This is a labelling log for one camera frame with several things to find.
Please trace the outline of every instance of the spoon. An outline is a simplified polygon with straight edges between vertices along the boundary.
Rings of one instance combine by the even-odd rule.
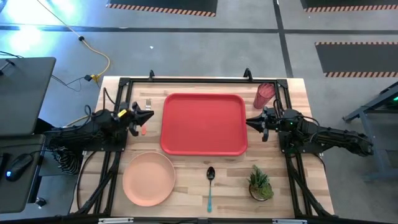
[[[209,167],[207,169],[207,179],[210,181],[210,188],[209,188],[209,202],[207,204],[207,212],[211,212],[211,181],[216,177],[216,171],[213,167]]]

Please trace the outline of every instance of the computer mouse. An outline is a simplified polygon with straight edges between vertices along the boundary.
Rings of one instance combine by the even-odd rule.
[[[32,161],[33,156],[30,154],[21,154],[16,157],[6,170],[6,180],[17,181]]]

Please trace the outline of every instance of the wooden table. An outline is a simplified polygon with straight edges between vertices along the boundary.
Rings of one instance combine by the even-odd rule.
[[[104,77],[102,87],[106,87],[112,99],[116,98],[120,77]],[[304,80],[287,79],[290,99],[294,109],[306,116],[311,116]],[[200,157],[170,156],[160,147],[160,127],[162,124],[163,104],[171,93],[232,93],[241,96],[246,104],[246,117],[259,115],[260,110],[252,106],[258,84],[201,84],[201,83],[135,83],[131,101],[138,102],[145,108],[146,99],[152,101],[155,115],[146,123],[147,133],[138,137],[129,134],[127,146],[122,153],[116,184],[112,216],[114,217],[217,217],[217,218],[292,218],[294,217],[286,161],[280,152],[277,133],[270,131],[269,140],[262,142],[262,134],[248,127],[248,149],[239,157]],[[96,109],[102,108],[102,93],[99,94]],[[273,100],[268,102],[272,107]],[[106,107],[113,110],[113,105],[106,100]],[[131,159],[143,152],[165,154],[172,162],[176,172],[173,192],[160,205],[140,207],[134,205],[125,196],[122,188],[124,169]],[[100,179],[103,152],[97,152],[86,165],[81,177],[80,197],[84,203],[93,193]],[[257,165],[269,175],[274,190],[274,198],[266,202],[257,202],[250,197],[248,181],[252,166]],[[312,154],[303,154],[303,164],[307,184],[314,196],[333,213],[333,206],[328,190],[322,163]],[[213,212],[207,212],[208,180],[206,170],[209,166],[216,169],[216,178],[212,182]],[[104,191],[102,207],[106,203]],[[303,209],[301,191],[298,190],[300,207]],[[76,210],[73,202],[71,212]]]

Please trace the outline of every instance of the concrete floor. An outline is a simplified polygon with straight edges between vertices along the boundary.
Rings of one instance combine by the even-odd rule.
[[[105,8],[105,0],[52,0],[49,5],[67,24],[82,27],[162,27],[276,29],[272,0],[219,0],[215,18],[122,11]],[[398,30],[398,11],[305,13],[300,0],[279,0],[285,29]],[[35,1],[8,0],[0,13],[0,26],[62,25]],[[240,77],[246,67],[255,77],[286,77],[278,34],[236,32],[82,32],[95,48],[112,60],[106,75],[157,75]],[[398,35],[286,35],[293,76],[304,78],[313,116],[322,126],[361,130],[361,123],[345,124],[341,117],[374,98],[396,82],[393,78],[325,78],[315,50],[316,41],[398,41]],[[24,57],[57,58],[54,75],[65,82],[98,73],[105,60],[87,50],[71,32],[43,32],[35,26],[19,31],[0,30],[0,50]],[[52,80],[40,117],[55,126],[84,115],[94,107],[98,87],[82,81],[74,92]],[[59,108],[56,113],[50,108]],[[374,171],[371,157],[343,149],[325,153],[326,175],[335,213],[344,218],[398,223],[398,181],[364,182]],[[76,179],[48,176],[40,196],[52,206],[28,206],[0,220],[64,215],[72,201]],[[56,193],[47,190],[59,189]]]

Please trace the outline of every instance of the potted plant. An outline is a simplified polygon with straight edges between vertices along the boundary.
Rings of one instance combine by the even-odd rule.
[[[256,165],[253,165],[253,172],[250,174],[249,192],[252,198],[264,202],[274,196],[268,175],[263,173]]]

